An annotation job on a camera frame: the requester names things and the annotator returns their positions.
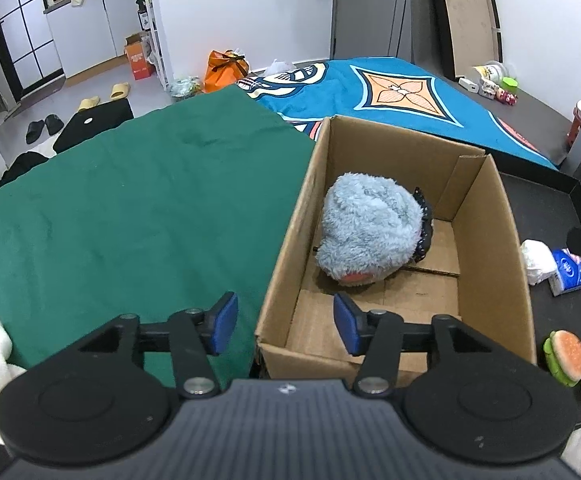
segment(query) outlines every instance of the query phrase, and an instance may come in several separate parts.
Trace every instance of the black slipper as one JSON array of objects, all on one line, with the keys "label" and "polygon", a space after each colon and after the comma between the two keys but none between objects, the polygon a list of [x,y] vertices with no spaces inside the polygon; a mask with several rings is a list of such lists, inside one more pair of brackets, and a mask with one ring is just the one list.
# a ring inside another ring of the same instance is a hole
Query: black slipper
[{"label": "black slipper", "polygon": [[51,114],[46,117],[44,121],[46,123],[46,127],[48,128],[48,134],[52,137],[55,134],[58,134],[59,131],[64,127],[64,123],[62,120],[57,117],[55,114]]},{"label": "black slipper", "polygon": [[40,138],[42,130],[44,129],[44,121],[33,121],[28,125],[26,132],[26,144],[32,144]]}]

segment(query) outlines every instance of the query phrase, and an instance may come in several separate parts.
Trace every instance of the yellow slipper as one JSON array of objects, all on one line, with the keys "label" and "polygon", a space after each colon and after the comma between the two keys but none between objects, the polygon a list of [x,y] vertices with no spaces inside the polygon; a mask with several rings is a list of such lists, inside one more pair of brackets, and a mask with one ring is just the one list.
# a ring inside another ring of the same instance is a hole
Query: yellow slipper
[{"label": "yellow slipper", "polygon": [[128,83],[117,83],[112,87],[112,92],[110,93],[110,100],[117,101],[128,97],[128,92],[130,92],[130,85]]},{"label": "yellow slipper", "polygon": [[82,99],[82,102],[79,104],[79,108],[77,109],[78,112],[82,110],[88,110],[88,108],[94,108],[99,104],[99,97],[89,97],[88,99]]}]

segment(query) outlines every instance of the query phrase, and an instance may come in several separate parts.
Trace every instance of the orange bag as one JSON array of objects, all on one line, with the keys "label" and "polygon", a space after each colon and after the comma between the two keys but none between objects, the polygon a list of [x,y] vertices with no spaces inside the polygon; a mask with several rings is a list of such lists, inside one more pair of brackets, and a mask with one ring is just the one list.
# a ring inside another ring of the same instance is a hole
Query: orange bag
[{"label": "orange bag", "polygon": [[248,63],[244,56],[238,56],[232,50],[227,50],[224,54],[213,50],[208,56],[204,89],[206,92],[215,92],[247,75]]}]

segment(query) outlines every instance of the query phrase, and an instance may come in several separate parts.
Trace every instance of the cardboard box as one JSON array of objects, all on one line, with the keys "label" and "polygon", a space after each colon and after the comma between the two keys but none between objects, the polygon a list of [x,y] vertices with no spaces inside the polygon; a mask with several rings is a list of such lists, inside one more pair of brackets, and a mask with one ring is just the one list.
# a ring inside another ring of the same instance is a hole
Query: cardboard box
[{"label": "cardboard box", "polygon": [[155,72],[155,67],[148,62],[148,54],[142,43],[142,34],[133,34],[126,38],[124,50],[135,81],[150,77]]},{"label": "cardboard box", "polygon": [[[347,172],[423,190],[435,215],[423,261],[355,288],[341,287],[317,267],[323,199]],[[363,310],[381,306],[407,322],[451,314],[536,361],[515,221],[493,158],[480,148],[353,118],[324,121],[256,329],[272,378],[354,379],[362,358],[347,354],[333,322],[332,296],[340,290]],[[426,371],[426,356],[402,355],[399,370],[398,383],[410,383]]]}]

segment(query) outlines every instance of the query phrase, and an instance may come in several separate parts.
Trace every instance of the blue tissue pack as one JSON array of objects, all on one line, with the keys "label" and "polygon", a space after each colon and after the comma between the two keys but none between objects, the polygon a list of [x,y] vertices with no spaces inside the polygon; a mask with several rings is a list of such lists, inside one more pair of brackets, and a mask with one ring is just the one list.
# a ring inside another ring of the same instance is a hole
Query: blue tissue pack
[{"label": "blue tissue pack", "polygon": [[572,254],[568,249],[551,251],[557,271],[549,277],[553,296],[581,288],[581,257]]}]

